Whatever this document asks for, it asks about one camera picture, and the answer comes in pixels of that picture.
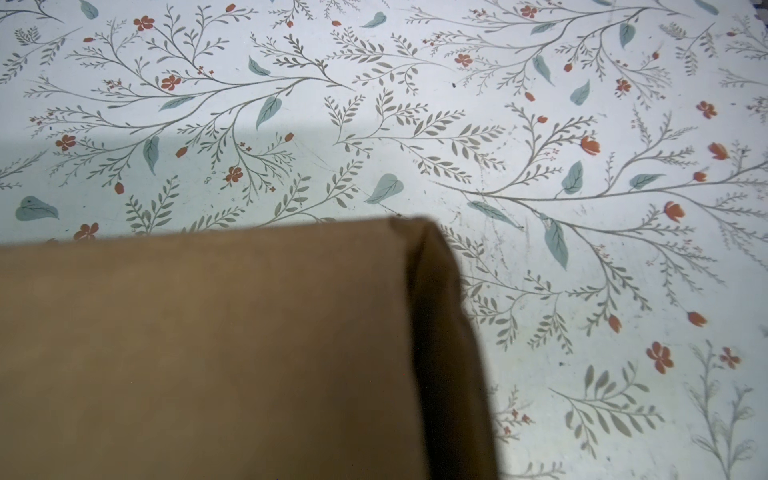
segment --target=printed leaf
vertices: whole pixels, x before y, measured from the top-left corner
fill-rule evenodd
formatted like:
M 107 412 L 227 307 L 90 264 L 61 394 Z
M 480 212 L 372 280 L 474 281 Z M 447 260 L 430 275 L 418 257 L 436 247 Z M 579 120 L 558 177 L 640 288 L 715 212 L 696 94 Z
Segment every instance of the printed leaf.
M 587 100 L 587 97 L 589 97 L 589 80 L 587 80 L 587 83 L 585 83 L 584 86 L 574 90 L 571 94 L 571 101 L 576 105 L 582 106 Z
M 386 22 L 386 15 L 384 15 L 384 12 L 377 12 L 376 15 L 373 16 L 373 20 L 361 26 L 363 28 L 373 28 L 378 27 L 384 22 Z
M 568 247 L 565 245 L 565 238 L 563 236 L 563 227 L 560 226 L 560 222 L 550 219 L 551 224 L 544 235 L 544 242 L 546 242 L 549 251 L 552 252 L 552 256 L 557 260 L 563 268 L 568 268 Z
M 188 101 L 190 101 L 190 100 L 192 100 L 192 99 L 194 99 L 194 97 L 179 97 L 179 98 L 174 98 L 173 100 L 169 100 L 169 101 L 165 102 L 165 105 L 163 105 L 162 107 L 160 107 L 160 110 L 159 110 L 159 111 L 167 110 L 168 108 L 176 108 L 176 107 L 178 107 L 179 105 L 181 105 L 181 104 L 185 104 L 185 103 L 187 103 Z
M 648 185 L 650 182 L 656 180 L 658 177 L 663 176 L 664 174 L 639 174 L 632 177 L 632 180 L 629 180 L 629 184 L 634 189 L 642 190 L 643 187 Z
M 469 202 L 467 205 L 474 208 L 475 210 L 481 211 L 487 217 L 490 217 L 494 220 L 501 220 L 504 223 L 509 223 L 514 228 L 523 230 L 523 227 L 521 227 L 520 225 L 517 225 L 512 220 L 509 220 L 509 217 L 504 215 L 498 208 L 492 207 L 491 205 L 488 205 L 485 202 L 481 202 L 480 200 L 475 200 L 474 202 Z
M 611 413 L 611 421 L 614 423 L 614 426 L 616 427 L 616 430 L 618 430 L 619 432 L 625 434 L 627 437 L 631 437 L 632 436 L 632 432 L 630 431 L 630 429 L 627 428 L 626 424 L 624 424 L 624 422 L 622 422 L 621 419 L 619 419 L 613 413 Z
M 550 72 L 549 67 L 547 66 L 547 62 L 544 61 L 544 57 L 541 55 L 537 56 L 533 59 L 533 68 L 536 69 L 538 73 L 541 74 L 542 77 L 544 77 L 550 84 L 554 85 L 552 83 L 552 80 L 550 80 Z
M 554 27 L 554 23 L 542 23 L 541 25 L 533 27 L 531 33 L 542 33 L 543 31 L 547 31 L 552 27 Z
M 251 57 L 248 57 L 248 70 L 251 70 L 253 73 L 262 75 L 264 77 L 272 73 L 266 68 L 260 67 L 259 64 L 257 64 Z
M 267 98 L 259 112 L 259 117 L 256 120 L 256 129 L 258 130 L 259 125 L 272 118 L 282 105 L 283 101 L 277 97 Z
M 581 166 L 581 161 L 578 161 L 571 166 L 571 169 L 568 171 L 568 175 L 563 179 L 563 183 L 561 185 L 563 186 L 563 190 L 565 190 L 566 194 L 573 195 L 581 190 L 581 186 L 583 184 L 584 168 Z
M 46 217 L 58 219 L 58 210 L 56 207 L 40 201 L 37 197 L 24 197 L 16 209 L 16 220 L 22 222 Z
M 628 23 L 621 24 L 621 27 L 619 27 L 619 40 L 621 41 L 622 48 L 624 48 L 627 43 L 632 41 L 632 38 L 634 38 L 634 33 L 634 25 L 630 25 Z
M 592 381 L 594 380 L 594 367 L 592 365 L 589 365 L 589 368 L 587 369 L 587 375 L 584 377 L 584 390 L 589 388 L 590 385 L 592 385 Z
M 80 0 L 80 9 L 83 11 L 85 17 L 88 20 L 93 20 L 94 18 L 98 17 L 98 8 L 94 7 L 85 0 Z
M 159 137 L 152 137 L 149 140 L 144 142 L 144 159 L 147 161 L 147 165 L 149 165 L 149 170 L 154 175 L 154 165 L 157 163 L 157 159 L 160 158 L 160 148 L 158 147 L 158 144 L 160 143 Z
M 712 15 L 718 15 L 720 13 L 720 11 L 717 10 L 717 8 L 715 8 L 713 5 L 706 3 L 704 0 L 694 0 L 694 2 L 696 2 L 696 5 L 699 5 L 701 8 L 708 11 Z
M 376 189 L 373 191 L 373 194 L 371 194 L 371 197 L 366 200 L 366 203 L 378 204 L 382 200 L 389 198 L 392 195 L 399 194 L 402 192 L 404 187 L 405 186 L 402 184 L 402 182 L 397 179 L 397 176 L 392 174 L 384 174 L 379 179 L 379 182 L 376 184 Z

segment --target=printed flower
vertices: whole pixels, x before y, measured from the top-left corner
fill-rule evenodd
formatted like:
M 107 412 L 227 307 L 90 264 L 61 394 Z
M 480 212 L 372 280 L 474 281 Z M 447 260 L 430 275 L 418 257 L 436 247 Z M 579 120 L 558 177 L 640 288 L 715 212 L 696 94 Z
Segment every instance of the printed flower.
M 153 23 L 154 23 L 154 18 L 149 18 L 146 15 L 141 17 L 141 19 L 139 18 L 134 19 L 134 25 L 138 25 L 138 31 L 149 30 L 150 28 L 152 28 Z
M 453 61 L 462 64 L 462 67 L 464 68 L 467 68 L 469 64 L 472 63 L 472 59 L 469 55 L 464 55 L 463 53 L 458 54 L 458 58 L 454 58 Z
M 228 182 L 234 182 L 236 184 L 242 176 L 243 171 L 240 169 L 240 167 L 230 167 L 230 174 L 227 175 L 227 178 L 224 180 Z
M 161 85 L 162 88 L 166 88 L 168 91 L 173 91 L 174 88 L 176 88 L 176 85 L 181 83 L 181 79 L 177 78 L 175 75 L 171 75 L 168 78 L 163 78 L 163 84 Z
M 725 160 L 728 158 L 728 150 L 723 144 L 710 144 L 708 148 L 715 155 L 713 157 L 715 160 Z
M 696 108 L 698 108 L 699 111 L 704 112 L 704 117 L 706 118 L 712 118 L 715 115 L 717 115 L 717 112 L 715 111 L 715 106 L 712 104 L 708 104 L 705 101 L 702 101 L 700 104 L 698 104 Z
M 98 223 L 94 223 L 90 227 L 87 223 L 83 223 L 80 226 L 80 230 L 74 235 L 75 240 L 96 240 L 94 233 L 98 232 Z
M 526 5 L 522 8 L 520 11 L 524 17 L 528 18 L 534 18 L 534 16 L 538 13 L 538 9 L 535 7 L 531 7 L 530 5 Z
M 71 135 L 65 135 L 64 137 L 61 137 L 61 140 L 56 140 L 56 146 L 61 147 L 61 151 L 67 151 L 75 145 L 76 142 Z
M 621 322 L 619 321 L 618 317 L 615 315 L 611 315 L 608 317 L 608 325 L 611 326 L 614 332 L 619 333 L 621 331 Z
M 618 84 L 616 91 L 620 92 L 622 95 L 627 93 L 629 89 L 632 88 L 632 85 L 623 78 L 616 80 L 616 83 Z
M 685 212 L 683 212 L 683 208 L 674 202 L 667 202 L 666 205 L 664 205 L 664 213 L 667 214 L 667 216 L 672 220 L 673 222 L 680 222 L 680 218 L 685 217 Z
M 659 373 L 664 374 L 667 372 L 666 369 L 674 367 L 674 362 L 670 358 L 671 352 L 669 347 L 665 346 L 664 348 L 661 348 L 659 342 L 654 342 L 650 347 L 651 348 L 645 350 L 645 353 L 648 355 L 649 359 L 656 361 L 655 366 Z
M 731 355 L 730 348 L 728 348 L 727 346 L 723 347 L 723 351 L 725 353 L 720 356 L 720 361 L 727 363 L 731 369 L 736 369 L 736 365 L 741 363 L 741 359 L 737 356 Z
M 596 140 L 590 140 L 589 136 L 581 139 L 581 148 L 590 155 L 600 153 L 600 144 Z
M 688 321 L 695 326 L 704 326 L 707 323 L 707 319 L 698 312 L 688 312 Z

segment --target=floral tablecloth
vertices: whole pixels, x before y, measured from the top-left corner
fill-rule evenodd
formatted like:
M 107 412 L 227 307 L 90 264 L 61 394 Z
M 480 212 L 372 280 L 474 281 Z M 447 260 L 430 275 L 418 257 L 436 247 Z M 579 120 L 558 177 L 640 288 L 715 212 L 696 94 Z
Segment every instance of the floral tablecloth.
M 4 0 L 0 240 L 426 215 L 462 265 L 505 478 L 765 478 L 754 13 Z

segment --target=white floral surface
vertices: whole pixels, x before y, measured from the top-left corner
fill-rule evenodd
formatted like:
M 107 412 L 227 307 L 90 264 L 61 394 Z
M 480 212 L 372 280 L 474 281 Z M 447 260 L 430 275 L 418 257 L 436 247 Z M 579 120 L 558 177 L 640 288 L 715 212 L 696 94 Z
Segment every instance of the white floral surface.
M 4 0 L 0 35 L 3 243 L 427 215 L 505 478 L 766 477 L 749 2 Z

